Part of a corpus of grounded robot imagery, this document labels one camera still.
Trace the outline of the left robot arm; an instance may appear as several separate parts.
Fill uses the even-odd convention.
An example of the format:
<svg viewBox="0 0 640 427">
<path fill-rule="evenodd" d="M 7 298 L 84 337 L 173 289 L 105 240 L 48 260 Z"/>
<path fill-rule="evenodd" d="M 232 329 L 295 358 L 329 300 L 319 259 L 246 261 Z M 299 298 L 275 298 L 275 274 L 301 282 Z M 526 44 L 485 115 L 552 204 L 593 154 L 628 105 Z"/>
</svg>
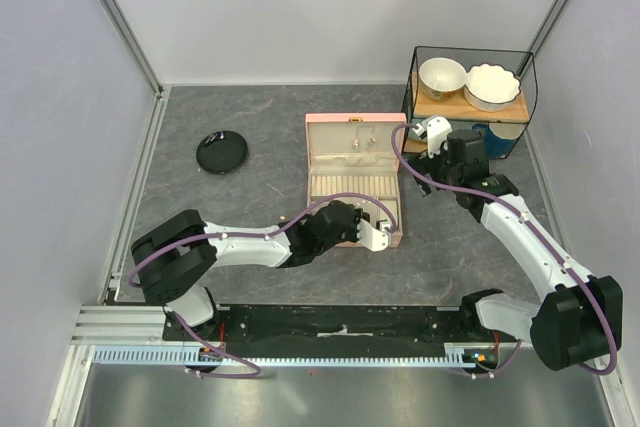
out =
<svg viewBox="0 0 640 427">
<path fill-rule="evenodd" d="M 185 210 L 134 241 L 129 283 L 148 305 L 170 308 L 190 334 L 208 340 L 220 325 L 213 297 L 200 284 L 211 267 L 298 267 L 347 242 L 377 252 L 388 247 L 388 226 L 373 226 L 363 209 L 340 200 L 266 228 L 221 226 Z"/>
</svg>

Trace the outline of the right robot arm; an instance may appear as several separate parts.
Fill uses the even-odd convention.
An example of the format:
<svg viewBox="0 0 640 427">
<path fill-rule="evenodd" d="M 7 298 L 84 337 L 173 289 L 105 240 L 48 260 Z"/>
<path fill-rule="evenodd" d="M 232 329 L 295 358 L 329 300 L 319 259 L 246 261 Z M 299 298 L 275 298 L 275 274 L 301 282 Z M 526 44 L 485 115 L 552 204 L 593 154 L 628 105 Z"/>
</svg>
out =
<svg viewBox="0 0 640 427">
<path fill-rule="evenodd" d="M 622 344 L 623 292 L 611 276 L 597 277 L 572 258 L 531 214 L 513 182 L 490 171 L 477 130 L 456 130 L 402 165 L 424 193 L 453 193 L 459 206 L 493 234 L 534 286 L 538 302 L 500 289 L 469 294 L 458 328 L 467 339 L 491 331 L 531 344 L 552 371 L 574 365 L 599 376 L 614 372 Z"/>
</svg>

